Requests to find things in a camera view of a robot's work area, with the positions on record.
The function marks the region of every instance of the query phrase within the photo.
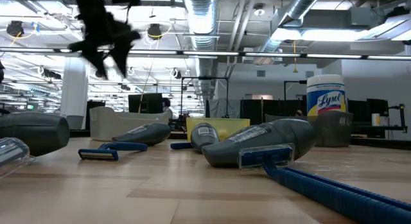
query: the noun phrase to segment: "person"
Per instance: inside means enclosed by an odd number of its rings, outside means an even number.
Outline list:
[[[294,116],[302,116],[301,110],[297,110],[297,111],[295,112],[295,115],[294,115]]]
[[[168,98],[163,98],[162,99],[162,112],[165,112],[168,114],[168,119],[171,120],[173,119],[173,111],[170,108],[171,102]]]

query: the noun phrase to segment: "table surface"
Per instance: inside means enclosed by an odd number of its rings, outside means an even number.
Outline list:
[[[107,162],[77,154],[101,142],[71,139],[0,180],[1,223],[352,223],[263,171],[212,168],[171,142]],[[314,148],[295,167],[411,203],[411,151]]]

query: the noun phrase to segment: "ceiling vent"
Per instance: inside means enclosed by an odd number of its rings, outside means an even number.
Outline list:
[[[263,70],[258,70],[258,71],[257,71],[257,77],[265,77],[265,71],[263,71]]]
[[[310,78],[314,76],[314,72],[313,71],[306,71],[306,78]]]

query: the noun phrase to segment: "ceiling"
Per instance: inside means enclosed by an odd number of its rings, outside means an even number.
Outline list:
[[[219,0],[218,3],[218,37],[217,49],[227,50],[230,37],[233,31],[234,18],[240,0]],[[274,11],[277,8],[286,5],[290,0],[256,0],[256,3],[263,3],[264,14],[261,16],[251,14],[249,22],[243,36],[240,49],[245,47],[259,47],[271,36],[270,22],[273,19]],[[379,3],[380,5],[397,0],[320,0],[314,5],[312,10],[348,10],[354,4],[369,7]],[[22,3],[14,0],[0,0],[0,47],[48,47],[48,48],[66,48],[68,44],[82,40],[82,24],[74,19],[78,14],[76,5],[64,5],[55,2],[43,2],[39,6]],[[124,6],[107,6],[107,10],[114,14],[118,20],[125,21],[127,10]],[[184,8],[170,8],[167,6],[138,6],[132,7],[129,12],[128,22],[133,28],[140,31],[143,35],[141,40],[134,43],[134,49],[192,49],[189,26],[187,22],[187,12]],[[24,28],[23,39],[15,39],[6,32],[7,25],[10,21],[23,21]],[[161,25],[163,32],[162,38],[156,42],[146,36],[146,30],[150,24],[158,23]],[[377,41],[377,42],[324,42],[324,41],[307,41],[296,40],[293,42],[283,42],[280,46],[283,52],[298,53],[345,53],[345,54],[397,54],[404,50],[401,42]],[[0,53],[3,65],[6,67],[5,78],[17,81],[47,81],[39,74],[40,66],[52,70],[64,77],[65,57],[56,55],[26,55],[24,53]],[[226,59],[220,60],[218,72],[223,76],[226,69]],[[300,60],[297,61],[298,74],[293,74],[294,59],[285,58],[276,65],[264,65],[256,67],[253,64],[242,64],[238,60],[233,72],[231,81],[244,82],[252,81],[283,81],[305,78],[306,71],[319,71],[322,67],[330,64],[330,60]],[[193,58],[128,58],[127,64],[131,68],[128,72],[128,78],[122,79],[114,69],[114,63],[111,59],[106,59],[106,66],[110,69],[109,80],[112,82],[127,83],[181,83],[175,79],[170,71],[176,69],[183,76],[196,76],[195,60]],[[270,70],[264,78],[258,78],[256,71]],[[91,69],[89,87],[89,99],[103,99],[112,105],[116,110],[127,109],[128,93],[142,92],[143,86],[130,86],[130,91],[121,90],[118,85],[99,85],[103,80],[95,77],[94,70]],[[201,114],[204,105],[200,99],[195,98],[195,91],[198,82],[193,81],[194,87],[189,87],[184,93],[184,97],[193,97],[185,99],[184,109],[193,113]],[[28,101],[27,93],[43,95],[44,92],[49,94],[49,104],[43,106],[50,108],[51,112],[58,108],[58,102],[61,95],[61,83],[55,84],[37,84],[31,83],[16,87],[9,84],[3,85],[3,92],[9,94],[23,93],[25,96],[6,97],[2,101],[12,103],[13,101]],[[145,92],[163,92],[164,96],[173,93],[174,98],[179,98],[179,87],[146,87]],[[172,99],[173,108],[177,111],[180,102],[178,99]]]

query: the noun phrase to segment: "lysol wipes container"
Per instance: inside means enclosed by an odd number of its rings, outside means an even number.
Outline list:
[[[337,110],[345,112],[345,85],[342,76],[323,74],[307,80],[307,115]]]

